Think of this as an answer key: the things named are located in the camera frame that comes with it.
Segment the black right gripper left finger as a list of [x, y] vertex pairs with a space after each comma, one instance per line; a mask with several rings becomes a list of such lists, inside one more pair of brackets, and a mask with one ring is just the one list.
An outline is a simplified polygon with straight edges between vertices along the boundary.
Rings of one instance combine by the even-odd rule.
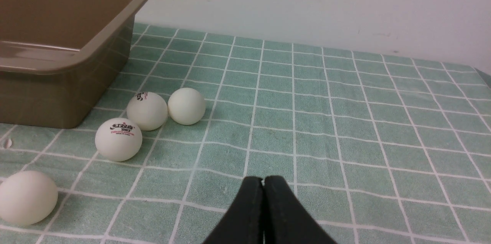
[[262, 244], [264, 226], [262, 179], [246, 176], [229, 209], [204, 244]]

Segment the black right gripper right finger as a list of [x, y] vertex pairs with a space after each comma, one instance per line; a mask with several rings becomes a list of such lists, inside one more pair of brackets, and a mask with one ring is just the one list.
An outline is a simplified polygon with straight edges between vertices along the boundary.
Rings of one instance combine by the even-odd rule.
[[264, 182], [265, 243], [335, 244], [302, 206], [282, 176], [267, 176]]

